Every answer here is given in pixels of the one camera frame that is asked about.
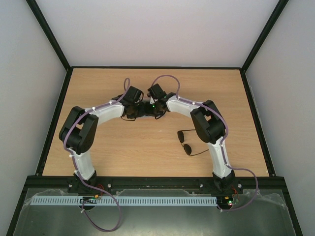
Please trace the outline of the pink glasses case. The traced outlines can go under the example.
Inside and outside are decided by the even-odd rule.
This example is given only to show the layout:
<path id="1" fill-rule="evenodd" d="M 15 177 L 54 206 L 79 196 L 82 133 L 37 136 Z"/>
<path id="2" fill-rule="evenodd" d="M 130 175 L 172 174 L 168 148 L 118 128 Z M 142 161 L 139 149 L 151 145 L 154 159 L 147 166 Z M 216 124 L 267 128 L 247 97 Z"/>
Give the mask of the pink glasses case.
<path id="1" fill-rule="evenodd" d="M 138 118 L 155 118 L 157 116 L 157 111 L 154 103 L 151 103 L 149 99 L 144 99 L 138 104 Z"/>

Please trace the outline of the black gold sunglasses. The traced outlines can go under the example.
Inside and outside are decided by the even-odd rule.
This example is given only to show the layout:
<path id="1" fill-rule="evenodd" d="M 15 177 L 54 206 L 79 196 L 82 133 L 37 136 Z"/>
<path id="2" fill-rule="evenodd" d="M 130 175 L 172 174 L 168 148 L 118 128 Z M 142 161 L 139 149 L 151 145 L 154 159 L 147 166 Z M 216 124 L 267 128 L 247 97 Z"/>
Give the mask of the black gold sunglasses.
<path id="1" fill-rule="evenodd" d="M 187 133 L 189 132 L 195 132 L 195 129 L 184 129 L 177 131 L 178 140 L 186 155 L 192 157 L 206 153 L 208 151 L 207 149 L 198 149 L 196 143 L 192 143 L 190 141 L 189 137 L 187 136 Z"/>

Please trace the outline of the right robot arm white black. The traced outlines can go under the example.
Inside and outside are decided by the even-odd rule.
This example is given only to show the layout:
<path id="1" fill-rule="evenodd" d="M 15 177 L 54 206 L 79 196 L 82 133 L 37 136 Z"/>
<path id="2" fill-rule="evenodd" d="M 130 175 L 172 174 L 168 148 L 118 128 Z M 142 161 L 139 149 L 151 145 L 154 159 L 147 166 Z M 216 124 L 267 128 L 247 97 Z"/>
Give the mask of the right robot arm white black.
<path id="1" fill-rule="evenodd" d="M 158 111 L 176 112 L 192 119 L 198 137 L 208 146 L 215 188 L 222 193 L 230 189 L 234 174 L 228 167 L 225 147 L 228 128 L 214 102 L 194 102 L 174 93 L 166 94 L 159 84 L 151 86 L 148 93 Z"/>

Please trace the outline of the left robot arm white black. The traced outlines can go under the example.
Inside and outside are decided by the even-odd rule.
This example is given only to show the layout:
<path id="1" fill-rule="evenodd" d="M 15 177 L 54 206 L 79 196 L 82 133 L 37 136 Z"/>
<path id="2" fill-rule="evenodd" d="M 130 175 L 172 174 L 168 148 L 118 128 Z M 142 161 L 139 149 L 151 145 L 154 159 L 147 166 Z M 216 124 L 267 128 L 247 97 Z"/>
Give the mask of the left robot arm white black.
<path id="1" fill-rule="evenodd" d="M 96 170 L 91 160 L 97 126 L 113 118 L 122 117 L 125 107 L 135 105 L 144 97 L 143 91 L 130 86 L 125 92 L 97 107 L 83 109 L 73 107 L 59 133 L 63 148 L 69 152 L 75 171 L 69 184 L 69 193 L 94 194 L 100 190 L 96 185 Z"/>

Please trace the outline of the left controller board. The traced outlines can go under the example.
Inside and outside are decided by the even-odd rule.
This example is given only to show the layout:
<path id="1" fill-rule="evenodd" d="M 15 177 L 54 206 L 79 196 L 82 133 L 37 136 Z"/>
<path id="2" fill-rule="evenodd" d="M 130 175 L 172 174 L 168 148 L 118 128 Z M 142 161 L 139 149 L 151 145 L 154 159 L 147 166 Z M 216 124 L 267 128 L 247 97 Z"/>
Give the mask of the left controller board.
<path id="1" fill-rule="evenodd" d="M 96 194 L 93 196 L 81 196 L 78 200 L 78 204 L 83 204 L 84 202 L 86 204 L 97 204 L 102 198 L 102 195 Z"/>

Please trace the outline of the controller board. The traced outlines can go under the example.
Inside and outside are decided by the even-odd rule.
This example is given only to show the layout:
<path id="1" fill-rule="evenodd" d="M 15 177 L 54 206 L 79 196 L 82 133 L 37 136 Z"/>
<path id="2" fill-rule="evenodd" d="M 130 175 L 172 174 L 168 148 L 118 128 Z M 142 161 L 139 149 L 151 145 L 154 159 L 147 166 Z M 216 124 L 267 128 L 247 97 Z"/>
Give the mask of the controller board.
<path id="1" fill-rule="evenodd" d="M 102 198 L 102 195 L 96 194 L 93 196 L 81 196 L 78 200 L 78 204 L 83 204 L 84 202 L 86 204 L 97 204 Z"/>
<path id="2" fill-rule="evenodd" d="M 217 204 L 221 208 L 231 208 L 232 206 L 239 204 L 239 201 L 240 201 L 239 194 L 217 197 Z"/>

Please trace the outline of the right controller board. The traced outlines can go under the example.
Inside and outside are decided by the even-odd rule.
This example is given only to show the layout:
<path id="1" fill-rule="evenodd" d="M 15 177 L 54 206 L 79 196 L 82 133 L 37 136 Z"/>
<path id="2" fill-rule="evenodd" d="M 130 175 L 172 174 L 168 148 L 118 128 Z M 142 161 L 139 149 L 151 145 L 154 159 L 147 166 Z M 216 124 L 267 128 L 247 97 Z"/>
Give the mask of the right controller board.
<path id="1" fill-rule="evenodd" d="M 231 208 L 232 206 L 239 204 L 239 201 L 240 201 L 239 194 L 217 197 L 217 204 L 221 208 Z"/>

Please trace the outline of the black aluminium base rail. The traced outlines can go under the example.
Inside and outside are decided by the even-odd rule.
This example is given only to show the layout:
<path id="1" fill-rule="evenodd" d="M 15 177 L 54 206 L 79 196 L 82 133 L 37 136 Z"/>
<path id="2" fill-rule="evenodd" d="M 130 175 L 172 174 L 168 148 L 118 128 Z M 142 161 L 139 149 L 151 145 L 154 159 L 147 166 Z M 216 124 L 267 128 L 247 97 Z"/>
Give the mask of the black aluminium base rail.
<path id="1" fill-rule="evenodd" d="M 96 177 L 88 184 L 103 187 L 112 195 L 125 189 L 132 190 L 185 190 L 195 194 L 211 194 L 216 196 L 242 193 L 244 190 L 256 187 L 262 190 L 281 190 L 288 193 L 283 177 L 258 177 L 258 183 L 253 177 L 237 177 L 235 180 L 219 190 L 212 177 Z M 65 189 L 70 193 L 80 195 L 92 193 L 93 190 L 85 187 L 77 177 L 57 176 L 28 176 L 23 187 L 30 188 Z"/>

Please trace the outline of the black enclosure frame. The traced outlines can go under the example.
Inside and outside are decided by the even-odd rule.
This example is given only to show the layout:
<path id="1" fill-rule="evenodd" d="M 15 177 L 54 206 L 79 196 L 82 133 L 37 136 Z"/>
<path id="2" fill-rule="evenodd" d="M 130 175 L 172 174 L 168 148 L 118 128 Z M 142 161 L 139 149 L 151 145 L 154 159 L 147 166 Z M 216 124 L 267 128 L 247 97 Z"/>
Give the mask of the black enclosure frame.
<path id="1" fill-rule="evenodd" d="M 40 0 L 76 66 L 246 61 L 275 0 Z M 34 174 L 65 68 L 24 0 L 0 3 L 0 233 Z M 290 0 L 247 70 L 278 175 L 303 235 L 315 233 L 315 3 Z"/>

